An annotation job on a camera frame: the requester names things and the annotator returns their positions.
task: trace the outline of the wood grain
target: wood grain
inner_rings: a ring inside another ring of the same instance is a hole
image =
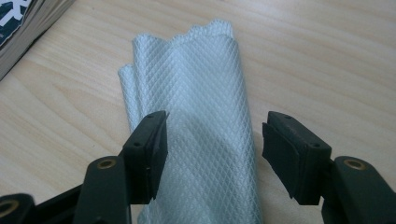
[[[0,194],[41,203],[129,136],[118,69],[139,33],[215,18],[239,43],[265,223],[322,223],[291,200],[262,153],[267,113],[290,114],[332,158],[370,162],[396,189],[395,1],[76,1],[0,82]],[[140,206],[134,207],[134,218]]]

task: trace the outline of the wooden surface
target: wooden surface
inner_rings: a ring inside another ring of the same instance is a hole
[[[320,207],[291,200],[260,157],[270,110],[396,189],[395,1],[107,0],[77,1],[0,82],[0,194],[41,203],[118,154],[129,129],[117,71],[133,60],[131,40],[215,18],[233,24],[241,50],[265,223],[322,223]]]

